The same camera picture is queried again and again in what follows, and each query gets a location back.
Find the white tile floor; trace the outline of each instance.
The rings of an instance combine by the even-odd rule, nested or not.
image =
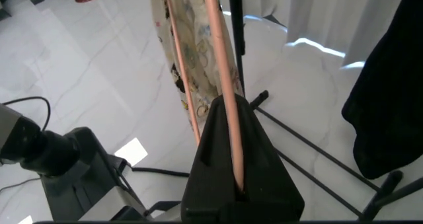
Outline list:
[[[109,153],[135,138],[147,155],[136,166],[189,172],[194,137],[151,22],[149,0],[29,0],[6,3],[13,15],[0,22],[0,101],[47,97],[53,107],[49,130],[90,127]],[[354,129],[340,110],[360,69],[341,69],[342,58],[307,44],[284,46],[286,32],[266,21],[247,20],[244,56],[247,98],[264,89],[263,109],[354,170]],[[27,102],[14,109],[42,124],[46,109]],[[374,192],[257,114],[269,138],[303,168],[362,210]],[[419,159],[403,168],[400,187],[423,176]],[[302,220],[356,219],[335,199],[286,164],[306,206]],[[18,165],[0,167],[0,187],[36,177]],[[141,201],[180,200],[186,181],[129,173]],[[385,179],[374,181],[380,185]],[[377,219],[423,219],[423,192],[385,207]],[[50,220],[39,181],[0,192],[0,223],[28,216]]]

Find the clothing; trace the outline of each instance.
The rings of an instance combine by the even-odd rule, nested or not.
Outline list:
[[[366,178],[423,154],[422,24],[423,1],[402,0],[342,109],[356,130],[354,158]]]
[[[214,98],[222,94],[206,5],[204,0],[172,0],[172,2],[194,111],[198,126],[202,131],[210,104]],[[165,51],[182,105],[188,110],[186,89],[180,76],[180,65],[176,54],[167,0],[151,0],[151,8],[158,40]],[[223,14],[221,17],[233,88],[237,94],[243,95]]]

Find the black garment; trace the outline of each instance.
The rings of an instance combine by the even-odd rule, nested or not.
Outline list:
[[[366,178],[423,154],[422,29],[423,0],[402,0],[342,109],[356,130],[354,158]]]

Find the patterned cloth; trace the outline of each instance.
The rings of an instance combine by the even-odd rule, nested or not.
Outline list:
[[[204,0],[172,0],[172,2],[194,109],[200,132],[202,132],[210,104],[214,98],[222,94],[213,41],[210,37],[210,22]],[[167,0],[151,0],[151,8],[157,36],[165,51],[174,83],[178,88],[183,107],[188,110]],[[243,96],[229,33],[222,13],[221,21],[233,88],[237,94]]]

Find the pink tube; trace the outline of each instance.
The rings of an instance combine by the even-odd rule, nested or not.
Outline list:
[[[233,174],[239,190],[244,188],[244,157],[243,147],[241,143],[241,131],[239,128],[238,109],[235,102],[235,93],[233,91],[231,74],[229,72],[229,63],[225,49],[225,41],[223,39],[223,31],[221,28],[220,7],[217,0],[205,0],[207,14],[210,20],[211,36],[217,65],[219,68],[220,81],[222,84],[223,99],[225,101],[226,116],[229,125],[229,136],[231,138],[232,165]]]
[[[196,118],[196,114],[194,111],[194,104],[192,103],[192,97],[191,97],[191,90],[190,90],[190,85],[188,84],[188,76],[186,74],[186,67],[184,64],[184,60],[182,57],[182,50],[180,49],[180,41],[179,41],[179,35],[178,35],[178,30],[176,27],[176,21],[174,19],[174,12],[173,12],[173,6],[172,6],[172,0],[167,0],[167,5],[169,7],[169,13],[171,16],[171,24],[172,24],[172,28],[173,28],[173,35],[174,35],[174,40],[175,40],[175,46],[176,46],[176,53],[178,56],[178,61],[179,61],[179,65],[180,65],[180,73],[182,75],[182,81],[184,82],[184,88],[185,88],[185,93],[186,93],[186,99],[188,102],[188,111],[190,113],[190,117],[191,117],[191,122],[192,122],[192,128],[194,129],[194,136],[196,138],[196,143],[197,146],[200,144],[200,131],[198,129],[198,123],[197,123],[197,118]]]

